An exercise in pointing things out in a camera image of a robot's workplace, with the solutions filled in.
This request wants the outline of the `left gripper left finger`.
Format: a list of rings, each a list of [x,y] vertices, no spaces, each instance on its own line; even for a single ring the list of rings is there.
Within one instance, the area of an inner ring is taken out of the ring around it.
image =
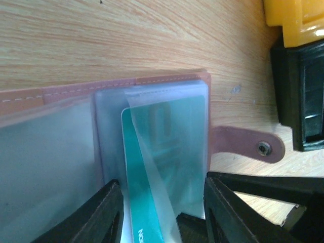
[[[68,218],[34,242],[120,242],[124,197],[111,180]]]

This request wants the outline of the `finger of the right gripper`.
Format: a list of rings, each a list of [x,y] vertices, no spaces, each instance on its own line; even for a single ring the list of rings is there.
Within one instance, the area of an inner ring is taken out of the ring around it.
[[[242,192],[298,205],[288,214],[283,226],[263,217],[277,227],[278,242],[323,242],[322,177],[260,177],[208,172],[206,178],[220,180],[235,194]]]

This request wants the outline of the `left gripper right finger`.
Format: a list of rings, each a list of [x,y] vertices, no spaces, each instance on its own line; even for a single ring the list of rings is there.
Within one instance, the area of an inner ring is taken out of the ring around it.
[[[206,178],[204,197],[208,242],[278,242],[277,227],[220,180]]]

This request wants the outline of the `pink card holder wallet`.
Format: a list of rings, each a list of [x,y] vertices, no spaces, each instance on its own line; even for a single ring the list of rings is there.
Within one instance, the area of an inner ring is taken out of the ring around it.
[[[134,242],[121,118],[126,108],[204,96],[207,171],[218,152],[280,161],[285,146],[279,137],[210,126],[210,83],[210,75],[199,72],[2,91],[1,242],[34,241],[113,179],[124,197],[120,242]]]

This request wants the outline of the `green credit card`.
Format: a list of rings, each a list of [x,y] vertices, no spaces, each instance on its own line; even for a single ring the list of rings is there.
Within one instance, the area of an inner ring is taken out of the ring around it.
[[[204,96],[123,110],[134,242],[181,242],[176,217],[204,214],[207,120]]]

